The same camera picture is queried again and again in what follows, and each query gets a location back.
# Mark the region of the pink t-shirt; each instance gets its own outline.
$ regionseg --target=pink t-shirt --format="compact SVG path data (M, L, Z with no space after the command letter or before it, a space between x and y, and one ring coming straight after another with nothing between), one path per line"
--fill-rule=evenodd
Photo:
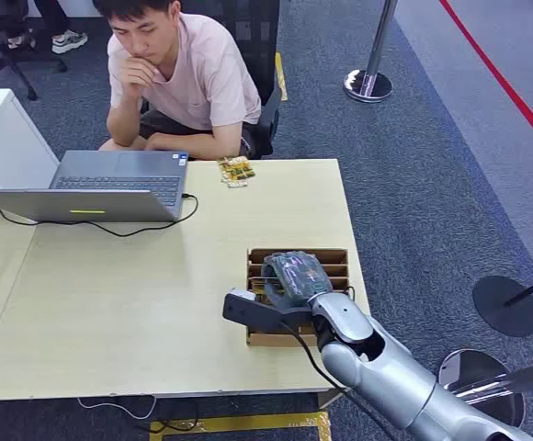
M211 130L240 121L255 124L260 98L240 51L226 28L211 18L180 14L178 56L172 78L156 74L142 97L187 127ZM107 45L111 106L122 98L119 63L131 55L116 36Z

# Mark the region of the cardboard box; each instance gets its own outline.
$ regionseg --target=cardboard box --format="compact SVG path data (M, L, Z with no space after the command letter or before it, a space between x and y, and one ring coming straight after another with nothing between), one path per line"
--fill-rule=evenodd
M254 292L256 301L270 304L266 296L256 289L260 285L260 276L264 257L273 253L287 251L304 251L315 254L322 264L324 271L330 278L334 291L344 292L349 285L348 273L348 251L342 249L254 249L249 250L247 257L246 289ZM297 329L307 345L316 346L317 339L311 323L306 323ZM261 333L256 329L246 328L246 342L250 346L296 347L299 343L293 335L285 330L276 334Z

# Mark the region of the white cabinet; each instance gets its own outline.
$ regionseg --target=white cabinet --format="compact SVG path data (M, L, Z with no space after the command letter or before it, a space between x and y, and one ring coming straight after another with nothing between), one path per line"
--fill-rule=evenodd
M15 95L0 89L0 188L48 188L58 167Z

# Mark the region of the man's arm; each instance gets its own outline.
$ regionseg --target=man's arm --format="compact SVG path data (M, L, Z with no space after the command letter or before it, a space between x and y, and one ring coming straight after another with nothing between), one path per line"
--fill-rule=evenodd
M129 147L140 131L137 97L122 96L119 106L112 107L107 116L107 130L117 145Z
M141 93L144 87L150 87L154 74L159 70L151 63L141 58L128 58L123 60L117 69L116 76L112 74L112 96L121 89L121 99L112 99L112 108L107 116L107 130L117 145L129 147L138 136L140 131Z
M225 156L238 156L242 123L217 126L212 134L165 135L154 133L146 145L146 150L178 150L189 152L196 159L217 160Z

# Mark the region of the silver laptop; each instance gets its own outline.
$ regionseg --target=silver laptop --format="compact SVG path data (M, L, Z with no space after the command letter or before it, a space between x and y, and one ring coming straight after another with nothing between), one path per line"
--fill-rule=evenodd
M49 189L0 189L0 209L33 221L177 221L187 160L187 152L67 151Z

